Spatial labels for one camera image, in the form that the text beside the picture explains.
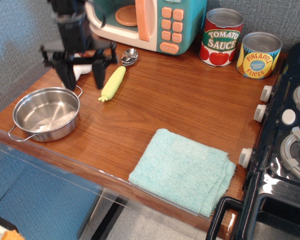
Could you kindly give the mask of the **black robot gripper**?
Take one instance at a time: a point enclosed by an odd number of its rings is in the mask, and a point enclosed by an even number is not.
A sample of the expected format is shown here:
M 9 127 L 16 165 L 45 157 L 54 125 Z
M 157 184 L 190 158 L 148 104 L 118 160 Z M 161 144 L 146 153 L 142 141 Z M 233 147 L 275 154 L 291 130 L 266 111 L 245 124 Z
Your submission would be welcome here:
M 61 39 L 45 43 L 40 47 L 44 64 L 53 65 L 65 88 L 73 91 L 76 87 L 73 64 L 64 60 L 70 60 L 75 53 L 95 50 L 95 54 L 91 58 L 92 61 L 95 60 L 92 70 L 97 88 L 102 89 L 106 67 L 118 62 L 117 44 L 113 41 L 93 38 L 86 16 L 55 16 L 54 21 Z M 51 57 L 48 57 L 48 53 L 55 54 L 57 59 L 52 60 Z

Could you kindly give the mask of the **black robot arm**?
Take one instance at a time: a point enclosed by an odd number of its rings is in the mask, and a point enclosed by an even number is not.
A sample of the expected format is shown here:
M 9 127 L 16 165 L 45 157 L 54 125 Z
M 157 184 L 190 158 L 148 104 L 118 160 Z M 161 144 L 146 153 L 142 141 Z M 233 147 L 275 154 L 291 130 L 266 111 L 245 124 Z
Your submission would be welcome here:
M 98 89 L 104 87 L 106 68 L 118 62 L 117 44 L 92 37 L 85 0 L 49 0 L 61 39 L 40 46 L 45 66 L 53 67 L 65 87 L 73 91 L 75 65 L 91 65 Z

